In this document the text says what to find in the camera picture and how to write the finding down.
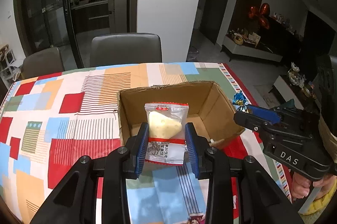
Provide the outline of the person's right hand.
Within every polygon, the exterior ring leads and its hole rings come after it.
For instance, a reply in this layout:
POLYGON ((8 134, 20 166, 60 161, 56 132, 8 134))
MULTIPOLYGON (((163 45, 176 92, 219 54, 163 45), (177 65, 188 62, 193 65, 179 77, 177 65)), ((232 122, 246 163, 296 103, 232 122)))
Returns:
POLYGON ((315 200, 325 196, 334 186, 336 176, 331 174, 325 175, 321 180, 311 182, 307 178, 298 173, 294 173, 292 177, 291 195, 292 198, 302 199, 307 197, 310 193, 310 186, 321 187, 320 192, 317 194, 315 200))

